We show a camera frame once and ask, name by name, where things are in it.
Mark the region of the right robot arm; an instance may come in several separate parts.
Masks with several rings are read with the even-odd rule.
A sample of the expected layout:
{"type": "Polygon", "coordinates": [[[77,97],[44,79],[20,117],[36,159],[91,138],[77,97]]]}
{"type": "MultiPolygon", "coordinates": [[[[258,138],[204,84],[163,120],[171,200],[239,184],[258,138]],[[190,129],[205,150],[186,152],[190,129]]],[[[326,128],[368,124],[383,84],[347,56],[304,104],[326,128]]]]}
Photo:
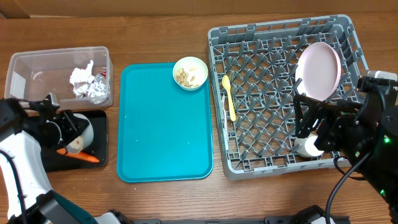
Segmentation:
{"type": "Polygon", "coordinates": [[[351,164],[334,186],[320,210],[331,223],[332,201],[353,172],[361,174],[389,206],[392,223],[397,223],[397,74],[367,70],[356,87],[366,98],[363,103],[341,100],[335,104],[294,96],[295,135],[306,138],[312,131],[321,151],[340,151],[351,164]]]}

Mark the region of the white plate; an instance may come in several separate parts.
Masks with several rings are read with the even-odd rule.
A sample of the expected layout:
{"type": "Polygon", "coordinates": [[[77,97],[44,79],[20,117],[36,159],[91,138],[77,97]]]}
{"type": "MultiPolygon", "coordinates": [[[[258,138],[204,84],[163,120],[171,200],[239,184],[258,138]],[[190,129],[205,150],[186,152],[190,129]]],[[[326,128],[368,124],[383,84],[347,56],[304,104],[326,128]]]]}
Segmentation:
{"type": "Polygon", "coordinates": [[[295,70],[299,94],[318,101],[327,100],[336,90],[341,76],[340,58],[324,42],[309,45],[301,54],[295,70]]]}

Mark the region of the white paper cup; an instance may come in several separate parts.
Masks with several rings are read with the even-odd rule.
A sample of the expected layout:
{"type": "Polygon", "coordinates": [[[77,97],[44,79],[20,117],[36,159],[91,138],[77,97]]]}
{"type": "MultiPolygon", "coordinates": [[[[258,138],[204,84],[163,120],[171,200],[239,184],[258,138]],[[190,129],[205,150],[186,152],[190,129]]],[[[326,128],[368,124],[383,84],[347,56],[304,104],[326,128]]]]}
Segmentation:
{"type": "Polygon", "coordinates": [[[302,157],[321,156],[324,151],[319,150],[315,146],[317,138],[318,136],[315,134],[309,134],[307,138],[297,138],[294,142],[295,152],[302,157]]]}

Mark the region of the white napkin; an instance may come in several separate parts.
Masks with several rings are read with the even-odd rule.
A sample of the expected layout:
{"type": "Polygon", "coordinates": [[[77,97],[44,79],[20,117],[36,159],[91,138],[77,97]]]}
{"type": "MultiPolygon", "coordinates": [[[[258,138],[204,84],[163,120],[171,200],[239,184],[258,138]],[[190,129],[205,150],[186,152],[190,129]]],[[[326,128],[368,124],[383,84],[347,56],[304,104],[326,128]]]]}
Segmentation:
{"type": "Polygon", "coordinates": [[[93,76],[94,61],[90,60],[85,69],[75,68],[70,75],[70,84],[73,86],[73,93],[76,98],[83,98],[87,95],[91,83],[94,81],[93,76]]]}

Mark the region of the white bowl with crumbs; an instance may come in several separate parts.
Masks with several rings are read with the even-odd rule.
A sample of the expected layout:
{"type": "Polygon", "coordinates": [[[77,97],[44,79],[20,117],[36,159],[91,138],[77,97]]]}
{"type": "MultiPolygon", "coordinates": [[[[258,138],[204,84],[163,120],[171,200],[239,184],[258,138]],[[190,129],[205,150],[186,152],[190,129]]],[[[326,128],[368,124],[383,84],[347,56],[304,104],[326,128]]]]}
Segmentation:
{"type": "Polygon", "coordinates": [[[93,130],[93,126],[92,126],[91,122],[85,115],[83,115],[81,113],[74,113],[73,115],[77,118],[84,119],[88,122],[88,126],[83,131],[83,133],[80,136],[78,136],[76,139],[74,139],[65,148],[68,152],[77,154],[77,153],[81,152],[82,150],[84,150],[86,147],[88,147],[93,142],[94,130],[93,130]]]}

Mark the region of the yellow plastic spoon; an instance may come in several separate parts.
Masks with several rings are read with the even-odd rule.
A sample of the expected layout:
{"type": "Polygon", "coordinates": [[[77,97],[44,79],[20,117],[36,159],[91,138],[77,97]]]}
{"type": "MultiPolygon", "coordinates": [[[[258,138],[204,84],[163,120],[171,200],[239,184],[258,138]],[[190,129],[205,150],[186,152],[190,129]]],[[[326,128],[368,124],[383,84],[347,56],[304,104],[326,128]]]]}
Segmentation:
{"type": "Polygon", "coordinates": [[[235,122],[236,121],[236,113],[235,113],[235,110],[234,110],[233,98],[232,98],[232,95],[231,95],[231,83],[230,83],[229,77],[227,75],[224,75],[222,77],[221,83],[222,83],[223,88],[226,90],[226,94],[227,94],[227,97],[228,97],[228,108],[229,108],[230,120],[232,122],[235,122]]]}

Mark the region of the white bowl with nuts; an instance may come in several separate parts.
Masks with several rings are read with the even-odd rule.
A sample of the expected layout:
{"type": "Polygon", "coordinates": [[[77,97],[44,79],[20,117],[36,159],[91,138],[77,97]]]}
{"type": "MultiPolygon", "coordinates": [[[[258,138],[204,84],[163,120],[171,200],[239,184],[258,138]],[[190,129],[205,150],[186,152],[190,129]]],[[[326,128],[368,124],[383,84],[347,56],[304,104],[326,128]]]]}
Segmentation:
{"type": "Polygon", "coordinates": [[[206,63],[196,57],[184,57],[173,67],[173,78],[184,90],[195,91],[208,79],[206,63]]]}

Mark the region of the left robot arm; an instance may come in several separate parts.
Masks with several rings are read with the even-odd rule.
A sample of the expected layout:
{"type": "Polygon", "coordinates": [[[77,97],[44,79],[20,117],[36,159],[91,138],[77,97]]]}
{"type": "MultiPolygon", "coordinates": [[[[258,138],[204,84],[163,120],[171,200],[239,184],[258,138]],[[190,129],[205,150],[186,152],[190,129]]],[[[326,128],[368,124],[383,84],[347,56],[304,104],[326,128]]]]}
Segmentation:
{"type": "Polygon", "coordinates": [[[94,130],[86,116],[57,113],[51,97],[28,102],[39,112],[30,117],[22,100],[1,100],[1,170],[8,196],[9,223],[118,223],[111,212],[93,217],[56,193],[45,172],[41,151],[77,151],[89,146],[94,130]]]}

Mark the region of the white plastic fork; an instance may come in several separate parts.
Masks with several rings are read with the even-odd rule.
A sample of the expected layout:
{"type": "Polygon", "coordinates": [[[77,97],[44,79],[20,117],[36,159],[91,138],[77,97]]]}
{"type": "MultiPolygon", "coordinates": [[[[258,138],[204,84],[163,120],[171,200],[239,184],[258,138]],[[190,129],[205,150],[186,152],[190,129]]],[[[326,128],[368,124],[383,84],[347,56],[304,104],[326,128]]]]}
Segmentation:
{"type": "Polygon", "coordinates": [[[224,128],[227,129],[228,128],[228,119],[227,119],[227,112],[225,110],[225,96],[222,96],[221,98],[221,104],[222,104],[222,110],[223,110],[223,117],[224,117],[224,128]]]}

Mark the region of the orange carrot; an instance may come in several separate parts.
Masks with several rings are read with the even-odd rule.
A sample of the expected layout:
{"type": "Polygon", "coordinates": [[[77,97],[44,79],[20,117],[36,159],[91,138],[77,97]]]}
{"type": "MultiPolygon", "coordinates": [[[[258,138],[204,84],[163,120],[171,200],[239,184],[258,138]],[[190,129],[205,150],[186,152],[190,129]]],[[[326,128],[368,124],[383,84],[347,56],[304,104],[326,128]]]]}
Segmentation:
{"type": "Polygon", "coordinates": [[[75,159],[79,159],[79,160],[83,160],[83,161],[87,161],[87,162],[91,162],[91,163],[99,163],[99,161],[100,161],[96,157],[91,156],[87,153],[84,153],[84,152],[72,153],[72,152],[67,151],[65,148],[58,149],[57,153],[67,156],[67,157],[72,157],[75,159]]]}

